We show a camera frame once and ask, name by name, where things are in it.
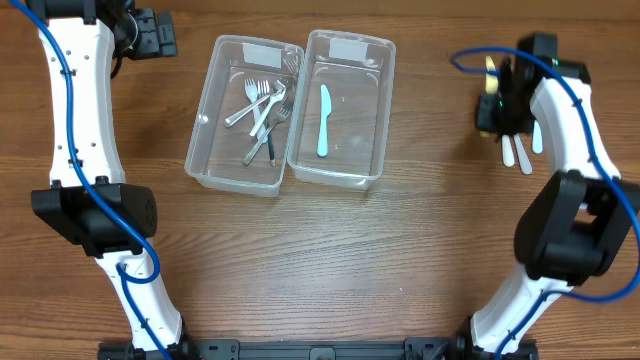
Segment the black handled fork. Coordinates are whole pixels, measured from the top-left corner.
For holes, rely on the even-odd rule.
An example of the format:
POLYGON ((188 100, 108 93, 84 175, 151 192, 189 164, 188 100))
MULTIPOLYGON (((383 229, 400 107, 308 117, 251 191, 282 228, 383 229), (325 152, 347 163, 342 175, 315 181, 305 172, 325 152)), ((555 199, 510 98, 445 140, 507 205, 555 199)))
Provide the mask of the black handled fork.
MULTIPOLYGON (((265 122, 265 129, 268 130, 270 126, 270 123, 268 120, 266 120, 265 122)), ((276 166, 276 157, 275 157, 275 150, 274 150, 274 145, 273 145, 273 140, 272 140, 272 135, 271 133, 269 133, 267 135, 267 145, 268 145, 268 152, 269 152, 269 161, 270 161, 270 165, 272 167, 276 166)))

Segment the cream plastic knife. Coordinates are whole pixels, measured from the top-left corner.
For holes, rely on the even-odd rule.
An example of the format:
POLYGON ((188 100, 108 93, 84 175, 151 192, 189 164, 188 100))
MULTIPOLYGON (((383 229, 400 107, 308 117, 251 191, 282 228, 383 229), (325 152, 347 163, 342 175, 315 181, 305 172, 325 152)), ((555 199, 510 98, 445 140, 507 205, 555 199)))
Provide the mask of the cream plastic knife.
POLYGON ((502 162, 506 167, 512 167, 515 164, 515 157, 511 143, 511 137, 508 135, 501 136, 502 162))

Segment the mint green plastic knife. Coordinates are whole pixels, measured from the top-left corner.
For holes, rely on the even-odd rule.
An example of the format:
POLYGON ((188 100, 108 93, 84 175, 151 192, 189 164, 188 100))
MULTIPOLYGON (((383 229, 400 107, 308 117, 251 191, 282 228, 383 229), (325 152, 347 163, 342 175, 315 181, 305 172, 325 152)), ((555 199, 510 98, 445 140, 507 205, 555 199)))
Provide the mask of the mint green plastic knife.
POLYGON ((325 84, 320 87, 321 110, 320 126, 317 140, 317 155, 324 158, 328 155, 328 117, 332 112, 332 100, 325 84))

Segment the yellow plastic knife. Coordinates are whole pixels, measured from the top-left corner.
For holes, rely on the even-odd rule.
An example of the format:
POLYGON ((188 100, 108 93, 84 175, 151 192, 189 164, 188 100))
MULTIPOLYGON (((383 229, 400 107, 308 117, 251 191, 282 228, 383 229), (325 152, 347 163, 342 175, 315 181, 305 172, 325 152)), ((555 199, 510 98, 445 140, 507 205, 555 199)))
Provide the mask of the yellow plastic knife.
POLYGON ((485 92, 481 95, 477 110, 477 124, 482 137, 489 137, 495 130, 494 113, 498 104, 498 78, 485 76, 485 92))

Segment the translucent white plastic knife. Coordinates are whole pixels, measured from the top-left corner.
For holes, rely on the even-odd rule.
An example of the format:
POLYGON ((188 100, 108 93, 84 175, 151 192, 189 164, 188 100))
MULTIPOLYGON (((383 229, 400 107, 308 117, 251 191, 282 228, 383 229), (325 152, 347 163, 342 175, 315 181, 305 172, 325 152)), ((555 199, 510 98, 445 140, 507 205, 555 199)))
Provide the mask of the translucent white plastic knife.
POLYGON ((520 138, 520 135, 515 134, 513 137, 513 140, 516 147, 516 153, 518 157, 520 170, 524 175, 530 175, 533 172, 533 168, 529 160, 529 157, 526 153, 524 144, 520 138))

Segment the small white plastic fork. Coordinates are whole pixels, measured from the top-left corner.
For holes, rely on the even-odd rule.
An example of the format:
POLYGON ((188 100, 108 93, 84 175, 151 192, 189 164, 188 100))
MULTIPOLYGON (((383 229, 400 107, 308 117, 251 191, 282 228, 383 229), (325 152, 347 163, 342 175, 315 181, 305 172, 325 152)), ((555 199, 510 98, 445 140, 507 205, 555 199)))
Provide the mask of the small white plastic fork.
MULTIPOLYGON (((260 97, 258 84, 252 78, 245 80, 245 93, 250 102, 254 102, 260 97)), ((260 112, 258 107, 253 109, 253 117, 255 122, 259 120, 260 112)))

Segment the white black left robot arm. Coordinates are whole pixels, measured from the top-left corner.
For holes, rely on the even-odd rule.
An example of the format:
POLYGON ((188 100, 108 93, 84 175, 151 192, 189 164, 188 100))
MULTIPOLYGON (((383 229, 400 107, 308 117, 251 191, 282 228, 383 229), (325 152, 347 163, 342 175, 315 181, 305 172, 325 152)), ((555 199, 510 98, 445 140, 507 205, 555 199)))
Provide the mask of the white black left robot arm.
POLYGON ((102 344, 100 359, 197 359, 152 246, 152 191, 127 183, 113 125, 111 81, 122 61, 174 57, 172 17, 132 1, 29 0, 15 7, 39 29, 51 81, 54 153, 49 186, 33 212, 83 248, 111 281, 129 321, 127 344, 102 344))

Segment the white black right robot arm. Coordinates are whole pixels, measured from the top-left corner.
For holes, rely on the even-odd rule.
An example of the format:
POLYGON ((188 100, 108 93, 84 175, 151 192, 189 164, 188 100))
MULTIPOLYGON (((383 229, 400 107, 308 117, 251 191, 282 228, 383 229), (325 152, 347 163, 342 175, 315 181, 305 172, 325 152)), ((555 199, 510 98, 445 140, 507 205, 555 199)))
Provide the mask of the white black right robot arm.
POLYGON ((535 359, 522 338, 554 301, 570 297, 606 304, 639 286, 632 277, 608 295, 578 292, 605 274, 629 232, 639 230, 639 187, 622 179, 600 138, 591 107, 591 77, 582 62, 558 56, 554 34, 533 32, 515 48, 461 50, 450 57, 501 53, 485 65, 475 127, 503 144, 529 134, 547 153, 550 178, 520 218, 514 234, 516 265, 491 300, 453 335, 447 359, 535 359))

